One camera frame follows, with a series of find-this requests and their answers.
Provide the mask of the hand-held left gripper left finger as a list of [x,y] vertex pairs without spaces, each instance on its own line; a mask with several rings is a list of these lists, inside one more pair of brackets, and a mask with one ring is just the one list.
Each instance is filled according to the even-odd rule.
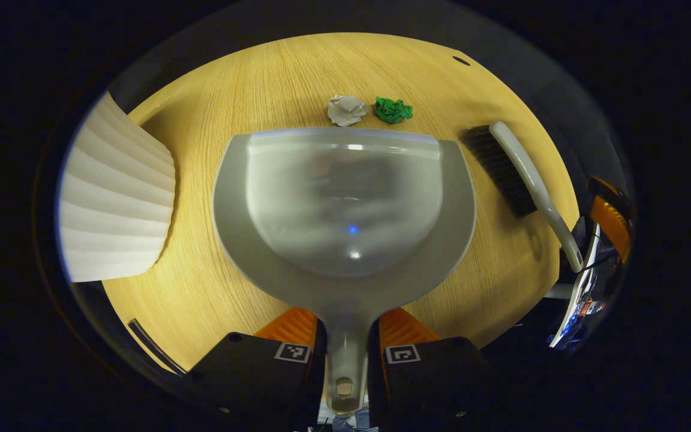
[[227,334],[186,375],[219,430],[309,430],[319,420],[327,336],[292,307],[255,334]]

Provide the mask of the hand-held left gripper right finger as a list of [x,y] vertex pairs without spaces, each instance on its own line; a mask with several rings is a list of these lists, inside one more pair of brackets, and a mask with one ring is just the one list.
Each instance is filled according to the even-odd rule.
[[495,375],[466,337],[439,337],[402,308],[368,337],[369,421],[379,430],[489,430]]

